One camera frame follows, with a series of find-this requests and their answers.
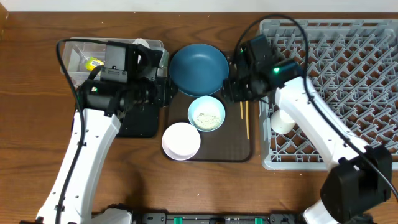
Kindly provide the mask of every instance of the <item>rice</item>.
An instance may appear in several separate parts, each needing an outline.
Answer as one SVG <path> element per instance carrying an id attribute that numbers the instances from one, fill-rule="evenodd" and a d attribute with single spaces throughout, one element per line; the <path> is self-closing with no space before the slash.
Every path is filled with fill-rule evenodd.
<path id="1" fill-rule="evenodd" d="M 221 116 L 213 113 L 200 113 L 193 119 L 195 125 L 205 131 L 217 128 L 221 123 Z"/>

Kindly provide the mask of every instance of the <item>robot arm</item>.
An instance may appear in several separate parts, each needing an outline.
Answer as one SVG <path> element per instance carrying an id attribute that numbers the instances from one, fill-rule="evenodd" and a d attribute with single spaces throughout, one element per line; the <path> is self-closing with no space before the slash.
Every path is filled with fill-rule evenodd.
<path id="1" fill-rule="evenodd" d="M 320 98 L 313 88 L 310 80 L 307 80 L 310 93 L 315 97 L 318 106 L 328 115 L 329 119 L 346 135 L 351 141 L 365 152 L 367 142 L 352 133 L 336 116 L 328 105 Z M 275 93 L 275 103 L 279 111 L 271 116 L 271 127 L 277 131 L 286 126 L 292 127 L 294 120 L 308 139 L 321 155 L 328 170 L 337 166 L 339 159 L 345 157 L 350 160 L 357 155 L 351 148 L 344 147 L 343 140 L 332 130 L 326 121 L 319 115 L 312 104 L 308 103 L 308 96 L 303 87 L 303 78 L 297 77 L 285 83 L 285 87 L 278 88 Z M 304 218 L 308 224 L 336 224 L 338 223 L 319 200 L 315 205 L 304 212 Z"/>
<path id="2" fill-rule="evenodd" d="M 278 62 L 275 50 L 264 36 L 241 44 L 240 49 L 235 61 L 237 72 L 224 81 L 223 96 L 232 102 L 258 100 L 264 96 L 274 100 L 279 110 L 271 116 L 273 130 L 287 134 L 297 123 L 328 168 L 321 200 L 304 213 L 307 223 L 345 223 L 388 200 L 391 191 L 386 182 L 346 146 L 308 99 L 301 67 L 293 60 Z M 308 78 L 305 81 L 320 112 L 391 181 L 389 151 L 384 146 L 373 149 L 352 133 L 321 99 L 311 81 Z"/>
<path id="3" fill-rule="evenodd" d="M 84 109 L 83 114 L 86 123 L 85 142 L 65 194 L 61 223 L 91 223 L 98 179 L 108 149 L 121 125 L 115 115 L 105 116 L 101 110 Z M 42 220 L 44 223 L 52 223 L 55 220 L 60 192 L 76 153 L 77 142 L 80 140 L 80 128 L 80 117 L 76 112 L 67 153 L 50 195 L 39 210 L 36 220 Z"/>

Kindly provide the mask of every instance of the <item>wooden chopstick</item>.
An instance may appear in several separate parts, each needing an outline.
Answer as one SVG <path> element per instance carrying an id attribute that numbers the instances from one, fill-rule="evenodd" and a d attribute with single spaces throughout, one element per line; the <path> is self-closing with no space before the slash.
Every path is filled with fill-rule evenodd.
<path id="1" fill-rule="evenodd" d="M 246 132 L 249 140 L 249 103 L 246 101 Z"/>
<path id="2" fill-rule="evenodd" d="M 240 101 L 240 103 L 241 103 L 241 119 L 243 119 L 243 104 L 242 104 L 242 101 Z"/>

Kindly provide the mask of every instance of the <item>wooden surface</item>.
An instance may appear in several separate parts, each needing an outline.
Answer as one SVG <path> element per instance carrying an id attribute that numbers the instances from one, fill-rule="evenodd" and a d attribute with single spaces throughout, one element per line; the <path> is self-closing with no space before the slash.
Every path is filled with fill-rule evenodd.
<path id="1" fill-rule="evenodd" d="M 33 220 L 53 186 L 69 139 L 73 98 L 55 43 L 66 37 L 160 39 L 173 51 L 191 43 L 231 50 L 261 13 L 13 12 L 0 42 L 0 223 Z M 398 18 L 397 14 L 290 14 L 297 18 Z M 256 152 L 244 164 L 174 162 L 154 139 L 116 139 L 105 160 L 94 211 L 112 203 L 169 212 L 302 212 L 319 199 L 326 172 L 272 172 Z M 393 183 L 398 186 L 398 173 Z M 372 209 L 398 223 L 394 199 Z"/>

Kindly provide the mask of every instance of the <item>plastic dish rack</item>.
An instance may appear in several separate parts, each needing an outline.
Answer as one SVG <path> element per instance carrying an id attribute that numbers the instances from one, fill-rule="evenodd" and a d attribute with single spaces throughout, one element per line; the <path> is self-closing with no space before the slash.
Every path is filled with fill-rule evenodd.
<path id="1" fill-rule="evenodd" d="M 315 89 L 352 132 L 370 146 L 384 144 L 393 155 L 393 170 L 398 170 L 398 20 L 298 22 L 310 42 L 308 74 Z M 264 20 L 259 33 L 277 48 L 281 60 L 303 63 L 302 35 L 290 21 Z M 271 103 L 260 103 L 262 165 L 268 170 L 326 170 L 297 125 L 285 135 L 271 129 L 276 110 Z"/>

